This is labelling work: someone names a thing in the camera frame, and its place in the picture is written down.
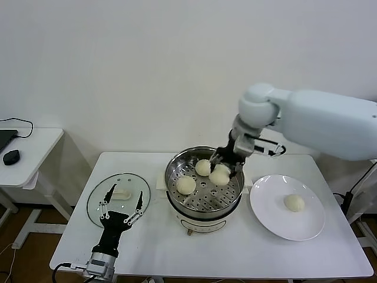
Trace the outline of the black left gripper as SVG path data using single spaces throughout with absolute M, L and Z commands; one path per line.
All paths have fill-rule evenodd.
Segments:
M 134 213 L 130 216 L 125 213 L 108 211 L 108 204 L 110 203 L 116 185 L 116 183 L 113 184 L 111 189 L 105 194 L 103 200 L 99 201 L 101 211 L 100 222 L 104 230 L 97 244 L 97 252 L 106 255 L 119 254 L 118 246 L 121 234 L 129 230 L 143 215 L 143 191 L 140 192 Z

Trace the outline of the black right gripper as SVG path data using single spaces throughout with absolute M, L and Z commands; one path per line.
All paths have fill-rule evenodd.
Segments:
M 231 133 L 228 135 L 228 142 L 225 147 L 218 147 L 210 159 L 210 168 L 214 169 L 217 164 L 223 164 L 230 169 L 229 178 L 232 179 L 238 173 L 243 172 L 243 165 L 245 158 L 236 154 L 234 150 L 235 139 L 232 138 Z

